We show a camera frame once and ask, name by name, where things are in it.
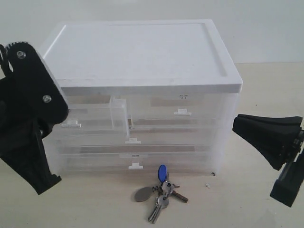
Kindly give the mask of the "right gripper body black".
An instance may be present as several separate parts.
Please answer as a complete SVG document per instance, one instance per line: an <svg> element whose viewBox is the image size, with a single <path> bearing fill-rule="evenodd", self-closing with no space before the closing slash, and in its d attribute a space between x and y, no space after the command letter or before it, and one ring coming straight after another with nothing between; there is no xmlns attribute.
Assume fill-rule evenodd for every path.
<svg viewBox="0 0 304 228"><path fill-rule="evenodd" d="M270 197L291 207L304 181L304 131L300 130L292 148L295 155L286 163L271 190Z"/></svg>

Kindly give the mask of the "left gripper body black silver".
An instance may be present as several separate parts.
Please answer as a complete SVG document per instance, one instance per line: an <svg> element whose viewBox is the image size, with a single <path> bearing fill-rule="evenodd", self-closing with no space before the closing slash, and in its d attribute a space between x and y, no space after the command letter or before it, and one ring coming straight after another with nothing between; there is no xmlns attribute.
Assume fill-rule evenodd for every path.
<svg viewBox="0 0 304 228"><path fill-rule="evenodd" d="M67 100L41 55L27 42L0 47L0 158L45 158L42 140L69 114Z"/></svg>

